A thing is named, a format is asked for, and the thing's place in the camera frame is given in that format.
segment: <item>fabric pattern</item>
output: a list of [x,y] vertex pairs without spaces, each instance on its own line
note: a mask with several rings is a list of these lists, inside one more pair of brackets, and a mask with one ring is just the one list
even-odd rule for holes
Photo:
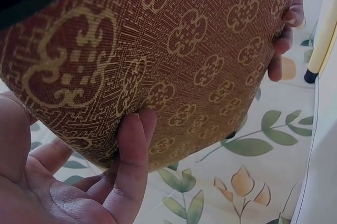
[[150,170],[235,132],[291,0],[57,0],[0,33],[0,75],[100,167],[127,113],[158,113]]

